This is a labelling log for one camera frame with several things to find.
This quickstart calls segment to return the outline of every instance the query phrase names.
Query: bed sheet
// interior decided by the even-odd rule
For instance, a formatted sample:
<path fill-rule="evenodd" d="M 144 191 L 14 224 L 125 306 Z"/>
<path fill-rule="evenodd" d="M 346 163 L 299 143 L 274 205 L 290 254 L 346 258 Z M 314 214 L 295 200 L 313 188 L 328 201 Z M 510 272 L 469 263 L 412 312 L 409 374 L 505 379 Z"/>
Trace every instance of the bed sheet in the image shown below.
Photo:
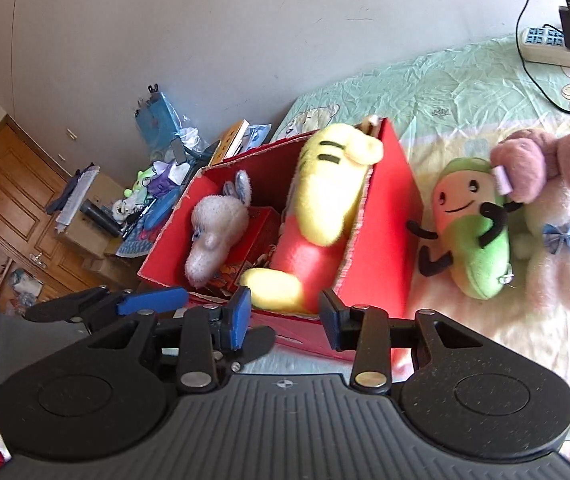
<path fill-rule="evenodd" d="M 556 102 L 570 109 L 570 69 L 541 64 L 529 69 Z M 356 124 L 370 114 L 392 119 L 425 204 L 437 174 L 452 158 L 487 158 L 492 146 L 523 127 L 539 126 L 558 136 L 570 132 L 570 116 L 556 111 L 522 70 L 511 36 L 421 56 L 304 94 L 274 140 L 329 122 Z M 426 210 L 423 223 L 429 228 L 431 222 Z M 523 230 L 522 215 L 513 216 L 510 234 Z M 570 385 L 570 312 L 533 312 L 524 298 L 526 263 L 513 265 L 513 283 L 489 301 L 465 297 L 447 275 L 425 279 L 416 273 L 406 314 L 435 308 L 554 370 Z M 442 298 L 450 300 L 443 304 Z M 326 365 L 286 350 L 266 359 L 256 370 L 284 365 L 300 373 L 313 370 L 315 363 L 322 369 Z M 335 371 L 344 371 L 343 366 L 335 364 Z M 411 371 L 408 354 L 399 352 L 394 379 Z M 570 458 L 570 433 L 566 444 Z"/>

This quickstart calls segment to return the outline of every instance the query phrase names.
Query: winnie the pooh plush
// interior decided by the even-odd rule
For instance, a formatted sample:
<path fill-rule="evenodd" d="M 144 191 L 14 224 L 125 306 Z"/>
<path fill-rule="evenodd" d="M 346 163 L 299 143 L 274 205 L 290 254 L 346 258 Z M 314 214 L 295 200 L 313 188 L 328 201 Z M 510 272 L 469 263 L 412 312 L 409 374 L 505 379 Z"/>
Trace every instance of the winnie the pooh plush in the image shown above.
<path fill-rule="evenodd" d="M 271 268 L 241 276 L 254 306 L 318 313 L 318 293 L 336 278 L 367 170 L 382 158 L 383 143 L 348 124 L 332 124 L 310 137 L 300 152 Z"/>

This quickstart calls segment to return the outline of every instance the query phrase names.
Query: orange book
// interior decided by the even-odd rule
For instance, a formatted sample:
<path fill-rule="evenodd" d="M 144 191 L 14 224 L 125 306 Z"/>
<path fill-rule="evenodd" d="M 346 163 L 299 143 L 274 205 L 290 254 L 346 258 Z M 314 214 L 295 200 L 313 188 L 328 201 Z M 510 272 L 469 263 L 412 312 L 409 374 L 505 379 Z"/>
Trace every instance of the orange book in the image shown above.
<path fill-rule="evenodd" d="M 221 137 L 220 144 L 216 148 L 214 155 L 209 162 L 210 166 L 219 164 L 226 158 L 233 156 L 242 142 L 242 136 L 249 127 L 249 123 L 244 119 L 235 123 Z"/>

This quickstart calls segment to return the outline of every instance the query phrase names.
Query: door panel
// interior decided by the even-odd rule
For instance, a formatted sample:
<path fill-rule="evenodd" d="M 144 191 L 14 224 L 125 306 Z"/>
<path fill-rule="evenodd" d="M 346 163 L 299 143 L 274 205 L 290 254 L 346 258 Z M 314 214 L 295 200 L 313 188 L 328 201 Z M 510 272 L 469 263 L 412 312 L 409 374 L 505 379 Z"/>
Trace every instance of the door panel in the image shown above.
<path fill-rule="evenodd" d="M 0 131 L 0 239 L 52 277 L 45 297 L 62 296 L 100 285 L 100 278 L 82 268 L 84 254 L 56 237 L 56 214 L 45 206 L 65 187 L 65 181 L 18 135 Z"/>

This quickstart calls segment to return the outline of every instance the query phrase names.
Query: blue bow tie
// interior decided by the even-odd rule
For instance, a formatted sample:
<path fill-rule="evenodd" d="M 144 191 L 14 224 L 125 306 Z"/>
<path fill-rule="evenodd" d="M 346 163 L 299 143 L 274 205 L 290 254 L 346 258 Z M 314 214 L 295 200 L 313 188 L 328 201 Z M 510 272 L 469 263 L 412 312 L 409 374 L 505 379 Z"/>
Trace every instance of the blue bow tie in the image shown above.
<path fill-rule="evenodd" d="M 552 254 L 558 254 L 563 244 L 570 248 L 570 226 L 564 233 L 561 229 L 551 224 L 545 224 L 543 227 L 543 244 Z"/>

